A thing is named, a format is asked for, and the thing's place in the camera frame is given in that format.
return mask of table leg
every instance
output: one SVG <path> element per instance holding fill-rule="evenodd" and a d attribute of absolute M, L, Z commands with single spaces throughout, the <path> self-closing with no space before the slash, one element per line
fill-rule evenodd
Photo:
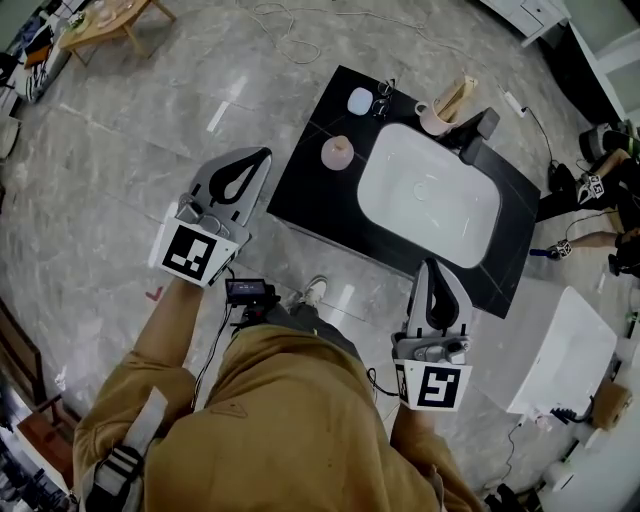
<path fill-rule="evenodd" d="M 87 63 L 84 61 L 84 59 L 82 57 L 80 57 L 80 55 L 78 54 L 78 52 L 76 50 L 71 50 L 71 53 L 73 53 L 76 56 L 76 59 L 78 59 L 80 62 L 82 62 L 82 65 L 85 68 L 87 67 Z"/>
<path fill-rule="evenodd" d="M 160 0 L 151 0 L 151 3 L 153 3 L 153 5 L 155 5 L 158 9 L 165 13 L 171 21 L 176 21 L 175 15 L 164 5 L 162 5 L 162 3 L 160 3 Z"/>
<path fill-rule="evenodd" d="M 145 50 L 144 46 L 140 44 L 140 41 L 138 41 L 138 39 L 136 38 L 136 35 L 133 33 L 133 30 L 131 29 L 131 27 L 125 24 L 125 25 L 122 25 L 122 28 L 129 36 L 129 39 L 131 39 L 131 43 L 133 44 L 133 47 L 135 48 L 136 53 L 138 55 L 141 55 L 145 59 L 148 59 L 150 56 L 149 52 Z"/>

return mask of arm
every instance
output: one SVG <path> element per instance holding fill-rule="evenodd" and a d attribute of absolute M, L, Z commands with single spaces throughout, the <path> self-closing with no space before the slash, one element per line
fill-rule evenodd
<path fill-rule="evenodd" d="M 569 242 L 574 249 L 577 248 L 597 248 L 597 247 L 617 247 L 616 241 L 620 237 L 619 244 L 626 244 L 632 238 L 640 236 L 640 228 L 634 228 L 627 231 L 623 235 L 617 233 L 607 233 L 606 231 L 597 231 L 581 236 Z"/>
<path fill-rule="evenodd" d="M 449 512 L 480 512 L 482 505 L 464 483 L 446 442 L 434 431 L 432 413 L 412 411 L 400 405 L 393 424 L 391 446 L 425 478 L 436 470 L 444 487 L 444 506 Z"/>
<path fill-rule="evenodd" d="M 134 352 L 168 366 L 183 365 L 204 290 L 174 278 L 142 329 Z"/>
<path fill-rule="evenodd" d="M 613 169 L 618 167 L 622 162 L 631 158 L 629 154 L 624 149 L 616 149 L 613 153 L 609 155 L 600 166 L 600 168 L 596 171 L 596 174 L 601 178 L 604 178 L 607 174 L 609 174 Z"/>
<path fill-rule="evenodd" d="M 195 378 L 182 368 L 203 290 L 174 279 L 142 329 L 133 352 L 102 385 L 89 413 L 76 428 L 73 467 L 76 486 L 86 471 L 122 442 L 156 387 L 167 399 L 160 431 L 191 411 Z"/>

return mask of faucet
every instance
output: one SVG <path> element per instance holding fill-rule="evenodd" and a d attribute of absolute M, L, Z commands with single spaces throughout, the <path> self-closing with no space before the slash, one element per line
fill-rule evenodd
<path fill-rule="evenodd" d="M 491 107 L 480 112 L 466 123 L 451 130 L 438 142 L 448 148 L 460 149 L 459 157 L 467 165 L 473 165 L 484 145 L 500 121 L 500 116 Z"/>

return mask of floor cable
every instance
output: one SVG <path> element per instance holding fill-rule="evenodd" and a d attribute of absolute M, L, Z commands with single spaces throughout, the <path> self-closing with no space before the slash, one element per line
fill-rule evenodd
<path fill-rule="evenodd" d="M 289 61 L 293 62 L 294 64 L 311 64 L 312 62 L 315 62 L 320 55 L 322 55 L 322 49 L 314 44 L 311 43 L 309 41 L 304 41 L 302 39 L 294 39 L 291 37 L 291 32 L 293 31 L 293 27 L 295 26 L 296 23 L 296 17 L 293 14 L 295 11 L 307 11 L 307 12 L 322 12 L 325 14 L 332 14 L 335 16 L 368 16 L 371 18 L 376 18 L 379 20 L 383 20 L 383 21 L 388 21 L 390 23 L 396 23 L 398 25 L 407 27 L 407 28 L 411 28 L 414 29 L 417 34 L 422 37 L 425 41 L 431 43 L 431 44 L 435 44 L 437 46 L 440 46 L 442 48 L 448 48 L 449 50 L 453 50 L 463 56 L 465 56 L 466 58 L 480 64 L 484 69 L 487 70 L 487 72 L 494 78 L 494 80 L 496 81 L 498 88 L 505 93 L 505 89 L 502 87 L 502 85 L 500 84 L 500 80 L 498 80 L 498 77 L 496 77 L 496 75 L 489 69 L 489 67 L 482 62 L 481 60 L 472 57 L 471 55 L 469 55 L 468 53 L 466 53 L 464 50 L 461 50 L 460 48 L 458 48 L 457 46 L 454 46 L 452 44 L 446 43 L 446 42 L 441 42 L 441 41 L 437 41 L 429 36 L 427 36 L 423 30 L 425 30 L 427 28 L 427 26 L 423 23 L 410 23 L 404 20 L 400 20 L 397 18 L 391 18 L 391 17 L 387 17 L 387 16 L 382 16 L 381 14 L 376 14 L 374 12 L 371 11 L 355 11 L 355 12 L 334 12 L 334 11 L 330 11 L 328 9 L 323 9 L 321 7 L 286 7 L 284 4 L 280 3 L 280 2 L 263 2 L 263 3 L 259 3 L 256 4 L 252 9 L 249 9 L 247 7 L 243 7 L 242 5 L 240 5 L 240 0 L 235 0 L 236 3 L 236 7 L 240 8 L 240 9 L 244 9 L 249 13 L 249 17 L 251 19 L 253 19 L 258 25 L 260 25 L 260 27 L 262 28 L 262 30 L 267 34 L 267 36 L 269 36 L 269 39 L 271 40 L 271 43 L 273 44 L 274 48 L 280 53 L 282 54 L 285 58 L 287 58 Z M 260 21 L 256 16 L 268 16 L 269 14 L 277 14 L 277 13 L 285 13 L 288 17 L 289 17 L 289 28 L 287 29 L 287 32 L 284 36 L 282 36 L 280 38 L 280 41 L 288 41 L 294 44 L 300 44 L 303 46 L 307 46 L 310 48 L 313 48 L 315 50 L 315 55 L 307 60 L 300 60 L 295 58 L 294 56 L 292 56 L 290 53 L 288 53 L 285 49 L 283 49 L 281 47 L 281 45 L 279 44 L 278 40 L 276 39 L 276 37 L 271 33 L 271 31 L 264 25 L 264 23 L 262 23 L 262 21 Z"/>

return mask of white sneaker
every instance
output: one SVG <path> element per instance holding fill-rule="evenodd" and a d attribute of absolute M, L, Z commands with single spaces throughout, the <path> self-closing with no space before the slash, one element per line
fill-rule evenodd
<path fill-rule="evenodd" d="M 328 279 L 324 276 L 314 277 L 305 288 L 298 302 L 311 306 L 312 308 L 317 308 L 327 291 L 328 282 Z"/>

